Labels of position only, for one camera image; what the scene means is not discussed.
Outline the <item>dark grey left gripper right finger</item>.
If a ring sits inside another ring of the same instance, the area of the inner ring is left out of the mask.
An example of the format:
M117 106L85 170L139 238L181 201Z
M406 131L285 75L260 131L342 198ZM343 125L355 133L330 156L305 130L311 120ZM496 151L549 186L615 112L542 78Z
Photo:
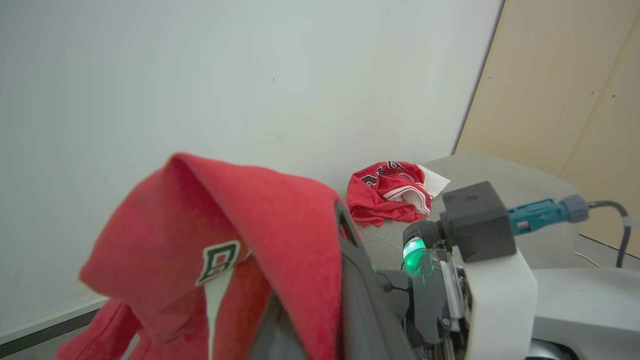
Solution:
M334 203L342 265L342 360L416 360L347 207Z

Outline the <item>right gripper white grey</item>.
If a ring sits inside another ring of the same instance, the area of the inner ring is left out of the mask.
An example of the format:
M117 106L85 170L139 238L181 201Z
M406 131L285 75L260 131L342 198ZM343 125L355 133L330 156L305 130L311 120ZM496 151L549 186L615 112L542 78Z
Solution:
M380 269L377 278L418 360L464 359L469 290L446 241L403 235L400 269Z

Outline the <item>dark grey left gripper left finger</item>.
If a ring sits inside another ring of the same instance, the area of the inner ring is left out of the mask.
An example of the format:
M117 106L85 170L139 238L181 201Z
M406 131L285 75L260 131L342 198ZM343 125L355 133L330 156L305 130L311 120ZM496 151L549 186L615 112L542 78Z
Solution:
M266 303L245 360L310 360L277 295Z

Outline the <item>red jersey black lettering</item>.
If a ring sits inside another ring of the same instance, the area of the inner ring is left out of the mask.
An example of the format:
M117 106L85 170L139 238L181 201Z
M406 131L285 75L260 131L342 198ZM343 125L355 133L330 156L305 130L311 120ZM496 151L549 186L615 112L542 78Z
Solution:
M356 171L347 185L350 217L363 227L381 227L386 219L413 223L430 214L438 187L425 167L382 161Z

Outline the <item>white cloth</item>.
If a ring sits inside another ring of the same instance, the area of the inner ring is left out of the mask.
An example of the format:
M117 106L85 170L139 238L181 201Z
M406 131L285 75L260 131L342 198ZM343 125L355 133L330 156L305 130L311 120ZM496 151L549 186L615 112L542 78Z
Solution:
M423 188L431 199L436 198L451 183L451 180L418 164L418 168L422 171L424 182Z

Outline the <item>red sweatshirt letter print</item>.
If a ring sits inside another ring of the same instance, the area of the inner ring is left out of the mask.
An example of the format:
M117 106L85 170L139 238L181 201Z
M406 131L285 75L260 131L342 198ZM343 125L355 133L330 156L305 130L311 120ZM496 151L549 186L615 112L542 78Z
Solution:
M57 360L244 360L272 295L311 360L338 360L341 251L330 187L176 153L98 236L79 278L109 298Z

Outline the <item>grey fabric sofa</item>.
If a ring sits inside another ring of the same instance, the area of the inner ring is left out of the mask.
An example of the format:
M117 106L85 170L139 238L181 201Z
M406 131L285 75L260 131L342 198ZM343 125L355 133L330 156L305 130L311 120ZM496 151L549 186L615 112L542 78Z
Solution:
M578 194L563 178L536 168L485 153L457 153L429 161L426 169L448 178L445 192L490 182L507 208ZM398 271L402 266L406 222L386 219L381 227L359 227L362 242L374 268ZM579 225L560 223L519 235L516 244L532 269L588 268L591 264L577 248Z

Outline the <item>white wall baseboard strip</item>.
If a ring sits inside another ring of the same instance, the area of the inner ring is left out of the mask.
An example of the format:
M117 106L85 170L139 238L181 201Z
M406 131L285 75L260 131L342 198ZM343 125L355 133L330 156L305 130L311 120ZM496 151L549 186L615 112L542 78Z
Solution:
M108 299L108 297L101 296L23 325L0 331L0 359L88 326Z

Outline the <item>beige wooden wall panel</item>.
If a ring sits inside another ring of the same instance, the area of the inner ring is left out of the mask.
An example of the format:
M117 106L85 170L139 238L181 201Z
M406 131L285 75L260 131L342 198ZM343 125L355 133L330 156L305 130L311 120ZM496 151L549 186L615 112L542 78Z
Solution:
M505 0L455 152L621 203L640 256L640 0Z

